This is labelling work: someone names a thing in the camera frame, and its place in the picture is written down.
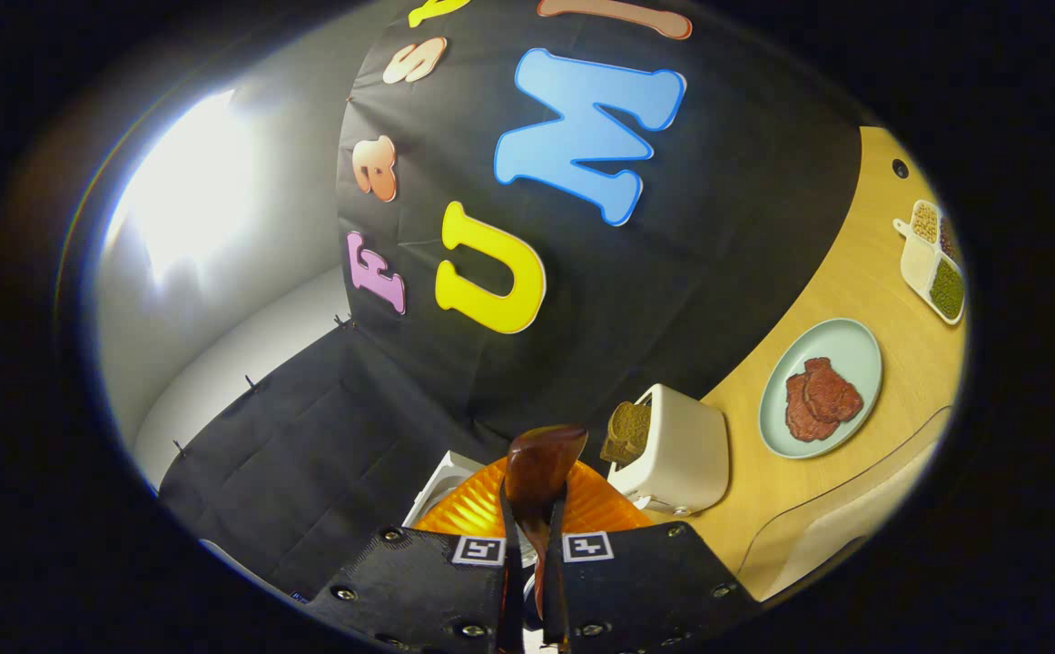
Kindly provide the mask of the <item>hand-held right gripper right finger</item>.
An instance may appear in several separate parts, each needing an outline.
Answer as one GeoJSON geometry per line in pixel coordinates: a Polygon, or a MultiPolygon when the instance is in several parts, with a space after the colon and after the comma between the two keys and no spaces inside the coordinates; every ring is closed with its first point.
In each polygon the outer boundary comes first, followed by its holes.
{"type": "Polygon", "coordinates": [[[549,530],[541,622],[561,653],[685,653],[763,612],[693,526],[648,520],[586,464],[549,530]]]}

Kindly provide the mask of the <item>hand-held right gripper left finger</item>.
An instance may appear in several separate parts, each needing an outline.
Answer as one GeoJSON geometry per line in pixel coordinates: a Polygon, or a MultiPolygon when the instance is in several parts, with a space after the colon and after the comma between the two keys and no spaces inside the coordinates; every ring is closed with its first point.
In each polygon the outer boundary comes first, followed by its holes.
{"type": "Polygon", "coordinates": [[[522,653],[524,541],[416,530],[481,465],[443,457],[400,525],[370,534],[306,608],[321,624],[399,653],[522,653]]]}

